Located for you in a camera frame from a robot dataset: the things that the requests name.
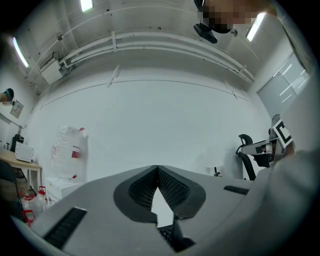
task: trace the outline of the black chair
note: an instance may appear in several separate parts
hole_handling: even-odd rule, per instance
[[[235,154],[242,159],[246,172],[248,173],[249,179],[251,181],[254,181],[256,179],[256,174],[250,158],[246,154],[242,153],[241,151],[239,152],[239,149],[241,149],[243,146],[253,144],[253,140],[249,135],[246,135],[246,134],[240,134],[239,138],[242,141],[242,145],[238,147]]]
[[[23,207],[18,192],[18,185],[15,172],[10,164],[2,160],[0,160],[0,180],[8,181],[15,185],[17,200],[7,201],[4,199],[3,202],[10,215],[17,217],[20,220],[24,220],[22,214]]]

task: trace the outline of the plastic bag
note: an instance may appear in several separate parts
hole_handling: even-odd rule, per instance
[[[51,170],[57,178],[85,182],[88,135],[84,128],[59,126],[51,148]]]

